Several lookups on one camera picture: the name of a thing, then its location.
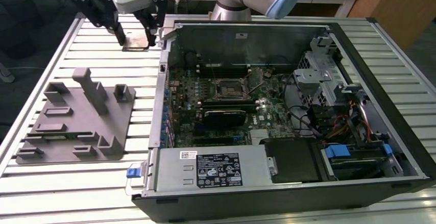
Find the white label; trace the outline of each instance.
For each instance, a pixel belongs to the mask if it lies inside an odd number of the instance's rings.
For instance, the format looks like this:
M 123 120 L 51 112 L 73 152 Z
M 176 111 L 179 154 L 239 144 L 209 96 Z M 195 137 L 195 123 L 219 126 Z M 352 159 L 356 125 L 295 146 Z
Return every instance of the white label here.
M 180 151 L 180 159 L 196 159 L 197 151 Z

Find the warning label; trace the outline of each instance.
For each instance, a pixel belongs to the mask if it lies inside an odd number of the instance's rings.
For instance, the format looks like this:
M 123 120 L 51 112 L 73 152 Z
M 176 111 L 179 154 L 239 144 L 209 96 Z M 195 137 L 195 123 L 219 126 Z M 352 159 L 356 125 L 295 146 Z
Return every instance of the warning label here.
M 197 186 L 200 188 L 241 185 L 239 154 L 197 155 Z

